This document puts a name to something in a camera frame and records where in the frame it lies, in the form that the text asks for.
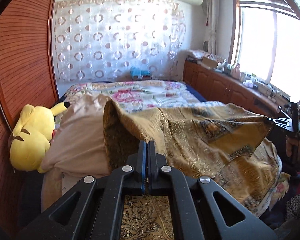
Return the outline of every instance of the beige pillowcase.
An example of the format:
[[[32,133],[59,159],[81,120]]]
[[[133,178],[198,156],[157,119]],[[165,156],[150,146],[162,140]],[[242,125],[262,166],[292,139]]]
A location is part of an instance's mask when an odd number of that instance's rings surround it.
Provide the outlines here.
[[[103,110],[109,97],[85,94],[63,114],[41,168],[59,168],[71,176],[110,174],[103,135]]]

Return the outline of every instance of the window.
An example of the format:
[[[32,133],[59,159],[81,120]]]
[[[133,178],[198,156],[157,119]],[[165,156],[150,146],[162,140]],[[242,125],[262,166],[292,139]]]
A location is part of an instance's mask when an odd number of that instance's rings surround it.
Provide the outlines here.
[[[300,101],[300,21],[283,1],[236,0],[231,63]]]

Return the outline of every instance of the sheer patterned curtain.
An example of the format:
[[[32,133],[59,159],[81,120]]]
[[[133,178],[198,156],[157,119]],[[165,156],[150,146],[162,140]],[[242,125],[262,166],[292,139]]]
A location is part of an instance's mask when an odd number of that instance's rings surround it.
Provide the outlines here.
[[[216,31],[219,17],[219,0],[207,0],[208,31],[209,31],[209,48],[208,52],[217,53]]]
[[[58,82],[126,81],[131,67],[179,80],[185,16],[173,0],[55,3],[53,63]]]

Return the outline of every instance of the pikachu plush toy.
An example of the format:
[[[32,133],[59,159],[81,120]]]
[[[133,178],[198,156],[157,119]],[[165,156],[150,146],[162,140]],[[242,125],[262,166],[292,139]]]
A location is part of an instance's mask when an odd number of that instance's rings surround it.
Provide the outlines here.
[[[58,103],[51,109],[25,105],[20,118],[9,137],[10,162],[20,171],[40,173],[41,161],[50,148],[54,130],[54,116],[65,111],[70,103]]]

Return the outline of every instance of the golden patterned blanket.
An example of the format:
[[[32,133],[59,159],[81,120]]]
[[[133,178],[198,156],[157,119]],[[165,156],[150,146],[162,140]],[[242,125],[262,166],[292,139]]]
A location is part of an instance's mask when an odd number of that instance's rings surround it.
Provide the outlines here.
[[[114,102],[104,109],[106,154],[111,169],[124,165],[139,140],[187,176],[211,177],[256,216],[269,205],[281,173],[274,145],[265,139],[265,116],[233,104],[152,108],[128,114]],[[122,239],[173,239],[167,196],[126,196]]]

